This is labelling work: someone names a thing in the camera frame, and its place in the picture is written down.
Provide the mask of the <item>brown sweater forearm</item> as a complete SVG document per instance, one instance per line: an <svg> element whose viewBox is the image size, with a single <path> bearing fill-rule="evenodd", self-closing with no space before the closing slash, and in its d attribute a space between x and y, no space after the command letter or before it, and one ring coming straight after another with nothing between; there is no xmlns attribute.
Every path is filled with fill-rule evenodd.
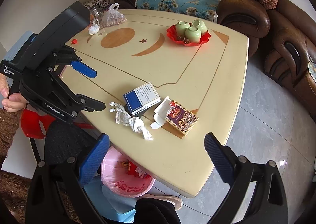
<svg viewBox="0 0 316 224"><path fill-rule="evenodd" d="M20 124L21 111L9 113L1 109L0 155L1 164L8 155ZM25 209L31 179L1 170L1 198L19 223L25 223Z"/></svg>

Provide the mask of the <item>person's left hand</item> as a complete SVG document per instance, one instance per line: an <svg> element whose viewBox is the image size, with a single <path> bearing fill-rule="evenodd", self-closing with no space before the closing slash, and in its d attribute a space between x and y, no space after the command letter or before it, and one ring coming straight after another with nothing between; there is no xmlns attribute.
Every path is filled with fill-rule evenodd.
<svg viewBox="0 0 316 224"><path fill-rule="evenodd" d="M1 102L3 108L10 113L18 112L26 107L28 101L20 94L9 94L9 86L6 77L1 74L1 95L4 98Z"/></svg>

